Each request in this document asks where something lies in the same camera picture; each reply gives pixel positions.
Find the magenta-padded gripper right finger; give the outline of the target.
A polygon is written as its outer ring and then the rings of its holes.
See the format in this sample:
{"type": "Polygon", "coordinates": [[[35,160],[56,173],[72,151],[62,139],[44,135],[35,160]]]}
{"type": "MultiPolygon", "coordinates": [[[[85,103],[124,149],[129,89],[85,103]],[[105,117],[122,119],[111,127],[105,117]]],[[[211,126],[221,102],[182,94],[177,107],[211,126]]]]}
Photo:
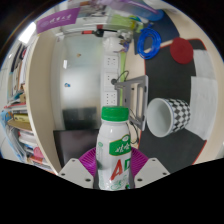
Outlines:
{"type": "Polygon", "coordinates": [[[130,170],[131,189],[146,186],[170,174],[157,158],[148,158],[135,148],[132,149],[130,170]]]}

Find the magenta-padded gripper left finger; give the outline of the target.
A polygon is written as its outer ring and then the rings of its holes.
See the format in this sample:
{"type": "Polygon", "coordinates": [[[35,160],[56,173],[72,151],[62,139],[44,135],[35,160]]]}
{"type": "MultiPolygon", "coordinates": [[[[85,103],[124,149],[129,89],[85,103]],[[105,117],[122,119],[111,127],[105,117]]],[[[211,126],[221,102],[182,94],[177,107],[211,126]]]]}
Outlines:
{"type": "Polygon", "coordinates": [[[92,148],[79,159],[71,158],[58,176],[78,186],[93,189],[96,173],[96,149],[92,148]]]}

